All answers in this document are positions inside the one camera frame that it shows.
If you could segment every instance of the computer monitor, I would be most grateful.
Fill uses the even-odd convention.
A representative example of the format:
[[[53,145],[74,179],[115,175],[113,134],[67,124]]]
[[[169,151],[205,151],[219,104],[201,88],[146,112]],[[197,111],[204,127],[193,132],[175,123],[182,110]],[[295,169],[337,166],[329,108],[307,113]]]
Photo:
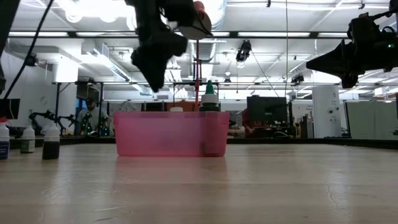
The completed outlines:
[[[0,118],[5,116],[7,119],[18,119],[20,101],[21,99],[1,99]]]
[[[287,122],[286,97],[249,96],[247,103],[250,121]]]

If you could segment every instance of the small bottle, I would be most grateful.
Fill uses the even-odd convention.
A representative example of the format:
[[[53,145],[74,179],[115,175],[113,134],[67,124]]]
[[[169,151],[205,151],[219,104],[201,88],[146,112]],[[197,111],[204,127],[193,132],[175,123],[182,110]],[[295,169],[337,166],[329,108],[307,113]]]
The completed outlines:
[[[21,153],[33,152],[35,152],[35,131],[33,130],[32,125],[28,125],[22,135]]]
[[[10,132],[5,123],[0,123],[0,159],[8,159]]]
[[[60,156],[60,131],[53,123],[45,131],[42,159],[58,159]]]

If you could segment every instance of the bottle with dark liquid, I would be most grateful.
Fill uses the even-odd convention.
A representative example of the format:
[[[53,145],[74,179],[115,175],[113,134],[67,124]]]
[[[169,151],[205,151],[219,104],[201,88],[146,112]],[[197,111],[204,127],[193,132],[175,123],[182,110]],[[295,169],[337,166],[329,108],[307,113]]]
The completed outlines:
[[[58,159],[59,156],[60,131],[57,128],[57,124],[53,123],[45,132],[42,159]]]

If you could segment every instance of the white cap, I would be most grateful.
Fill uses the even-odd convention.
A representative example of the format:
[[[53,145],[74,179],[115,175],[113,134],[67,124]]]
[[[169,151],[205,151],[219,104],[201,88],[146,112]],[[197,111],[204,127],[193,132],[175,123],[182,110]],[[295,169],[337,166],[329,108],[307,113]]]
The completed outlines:
[[[216,94],[204,94],[201,96],[201,104],[204,103],[216,103],[218,104],[218,95]]]
[[[51,127],[45,131],[45,138],[59,138],[60,130],[57,128],[57,124],[52,123]]]
[[[28,125],[25,128],[22,138],[29,138],[29,139],[35,138],[35,130],[33,130],[32,125]]]
[[[5,123],[0,123],[0,138],[9,138],[10,131],[6,127]]]

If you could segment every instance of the white bottle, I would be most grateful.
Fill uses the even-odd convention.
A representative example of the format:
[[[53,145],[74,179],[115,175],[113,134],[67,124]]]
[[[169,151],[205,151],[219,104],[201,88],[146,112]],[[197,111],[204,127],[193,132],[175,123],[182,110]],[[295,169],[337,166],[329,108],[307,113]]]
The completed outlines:
[[[33,152],[35,152],[35,131],[33,130],[32,125],[28,125],[22,135],[21,153]]]
[[[0,123],[0,159],[8,159],[10,151],[10,131],[5,123]]]

